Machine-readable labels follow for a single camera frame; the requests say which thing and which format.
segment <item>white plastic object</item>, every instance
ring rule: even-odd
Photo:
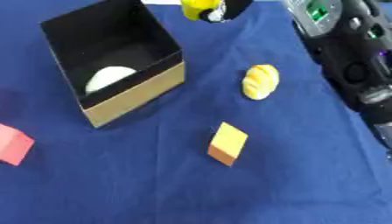
[[[107,66],[98,71],[86,85],[86,94],[92,94],[136,72],[125,66]]]

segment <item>white surface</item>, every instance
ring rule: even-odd
[[[142,0],[144,4],[181,4],[180,0]]]
[[[98,71],[86,85],[86,94],[91,94],[107,87],[136,72],[135,69],[125,66],[107,66]]]

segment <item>black machine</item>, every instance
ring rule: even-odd
[[[233,13],[229,7],[240,1],[222,0],[220,7],[202,12],[200,18],[208,22],[232,19],[250,4],[243,1],[243,7]],[[360,114],[392,159],[392,31],[379,4],[374,0],[282,2],[324,77],[345,104]]]

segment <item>green light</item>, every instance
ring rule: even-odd
[[[372,31],[368,31],[367,35],[371,38],[371,39],[376,39],[377,35],[375,35]]]
[[[319,0],[310,2],[306,7],[306,11],[314,22],[318,22],[328,15],[326,7]]]

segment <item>navy blue tablecloth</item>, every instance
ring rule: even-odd
[[[0,164],[1,224],[392,222],[385,150],[323,80],[278,3],[225,24],[151,6],[184,49],[186,84],[93,129],[39,29],[92,2],[0,4],[0,123],[37,141],[19,167]],[[255,64],[281,72],[265,101],[241,94]],[[232,168],[207,155],[221,122],[249,134]]]

